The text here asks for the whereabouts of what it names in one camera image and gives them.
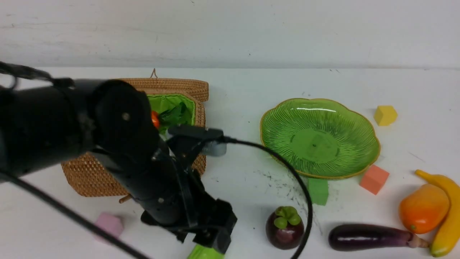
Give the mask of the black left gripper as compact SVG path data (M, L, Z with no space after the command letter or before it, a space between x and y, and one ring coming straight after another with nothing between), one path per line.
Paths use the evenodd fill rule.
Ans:
M176 157L167 144L108 153L108 172L141 205L141 221L226 254L237 217L230 203L209 195L189 158Z

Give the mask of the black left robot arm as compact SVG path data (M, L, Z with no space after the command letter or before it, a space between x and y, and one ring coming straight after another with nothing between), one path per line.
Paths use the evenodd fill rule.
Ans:
M90 152L144 209L141 220L179 241L225 254L237 222L212 198L192 164L223 131L176 125L163 140L146 93L121 80L59 78L51 86L1 90L1 182L10 182L136 259L146 256L78 215L22 176Z

